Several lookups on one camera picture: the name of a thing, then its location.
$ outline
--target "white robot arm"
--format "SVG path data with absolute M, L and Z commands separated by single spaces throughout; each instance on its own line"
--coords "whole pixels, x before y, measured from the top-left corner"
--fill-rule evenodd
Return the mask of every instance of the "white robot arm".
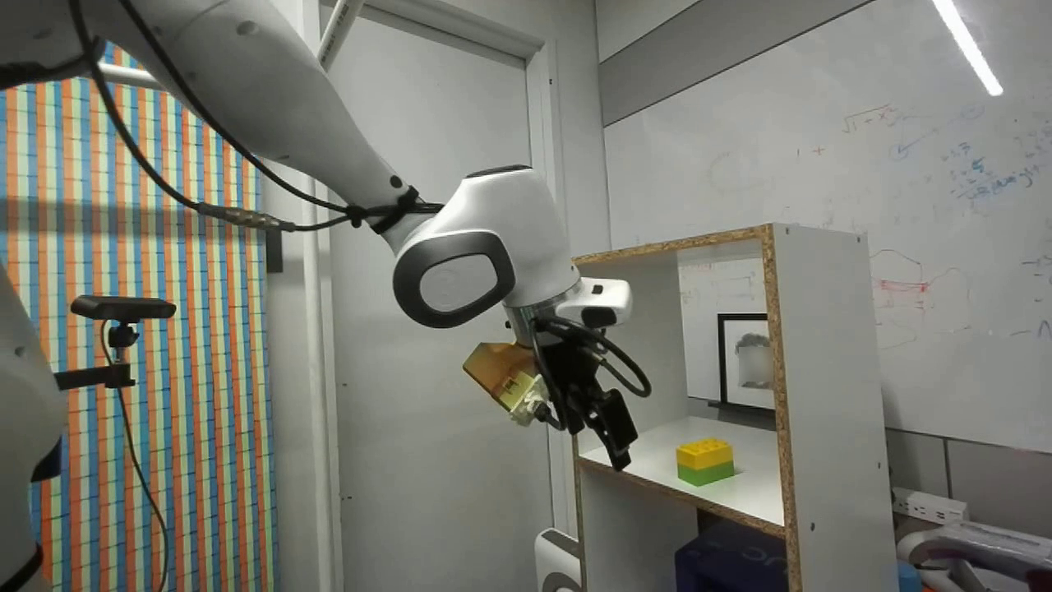
M 515 421 L 587 425 L 611 464 L 628 464 L 628 407 L 596 371 L 611 368 L 609 357 L 628 361 L 601 330 L 628 315 L 632 291 L 578 278 L 540 176 L 478 171 L 440 211 L 417 207 L 415 189 L 371 152 L 269 0 L 0 0 L 0 88 L 85 74 L 100 41 L 129 49 L 236 145 L 328 184 L 395 251 L 392 291 L 419 326 L 460 326 L 504 303 L 514 357 L 469 361 L 473 379 Z M 0 499 L 23 499 L 63 433 L 63 406 L 4 273 L 0 326 Z M 636 379 L 628 387 L 644 396 L 648 379 L 628 368 Z M 505 398 L 522 371 L 528 387 Z M 0 505 L 0 589 L 32 587 L 32 551 L 25 511 Z

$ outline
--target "whiteboard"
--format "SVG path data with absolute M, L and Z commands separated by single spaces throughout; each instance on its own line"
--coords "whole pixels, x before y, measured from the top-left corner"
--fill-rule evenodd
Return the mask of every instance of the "whiteboard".
M 868 233 L 887 425 L 1052 451 L 1052 3 L 957 7 L 1007 95 L 875 0 L 603 130 L 611 241 Z

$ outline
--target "framed picture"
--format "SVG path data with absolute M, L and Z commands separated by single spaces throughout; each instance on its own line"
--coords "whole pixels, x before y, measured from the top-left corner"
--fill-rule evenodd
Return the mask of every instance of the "framed picture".
M 720 314 L 720 402 L 740 407 L 777 407 L 769 387 L 769 326 L 761 314 Z

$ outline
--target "shelving unit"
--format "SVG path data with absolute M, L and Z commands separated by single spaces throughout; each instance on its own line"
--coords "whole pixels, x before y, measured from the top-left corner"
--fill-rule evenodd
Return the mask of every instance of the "shelving unit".
M 772 421 L 731 421 L 687 398 L 682 267 L 756 261 L 772 357 Z M 641 439 L 611 472 L 590 433 L 576 439 L 586 589 L 674 589 L 674 553 L 698 537 L 698 511 L 786 541 L 788 589 L 895 589 L 889 492 L 878 379 L 868 248 L 815 227 L 746 227 L 578 261 L 587 278 L 623 278 L 635 321 L 611 338 L 654 382 L 628 407 Z M 674 448 L 722 439 L 736 477 L 708 487 L 676 477 Z

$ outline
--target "colorful striped curtain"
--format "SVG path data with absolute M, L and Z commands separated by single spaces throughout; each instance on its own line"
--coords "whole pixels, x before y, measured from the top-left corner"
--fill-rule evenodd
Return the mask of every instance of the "colorful striped curtain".
M 115 87 L 143 156 L 190 198 L 260 207 L 257 176 L 154 88 Z M 83 293 L 162 296 L 125 393 L 140 472 L 166 519 L 166 589 L 272 589 L 262 237 L 166 200 L 117 145 L 85 78 L 0 91 L 0 264 L 52 368 L 100 365 Z M 154 589 L 162 528 L 129 464 L 117 398 L 66 396 L 63 477 L 36 512 L 55 589 Z

